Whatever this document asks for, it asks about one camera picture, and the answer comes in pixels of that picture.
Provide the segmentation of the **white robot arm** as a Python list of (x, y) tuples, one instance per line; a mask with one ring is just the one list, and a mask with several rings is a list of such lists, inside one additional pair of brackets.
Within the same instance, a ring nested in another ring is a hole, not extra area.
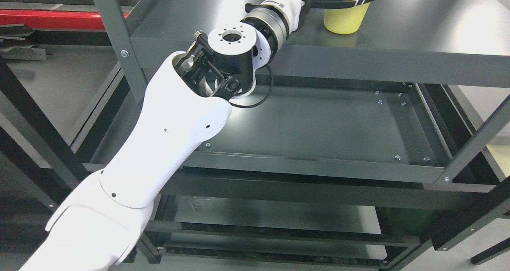
[(265, 0), (240, 21), (197, 32), (149, 82), (140, 116), (111, 161), (89, 175), (49, 219), (49, 236), (22, 271), (106, 271), (139, 241), (155, 197), (231, 116), (231, 98), (298, 28), (302, 0)]

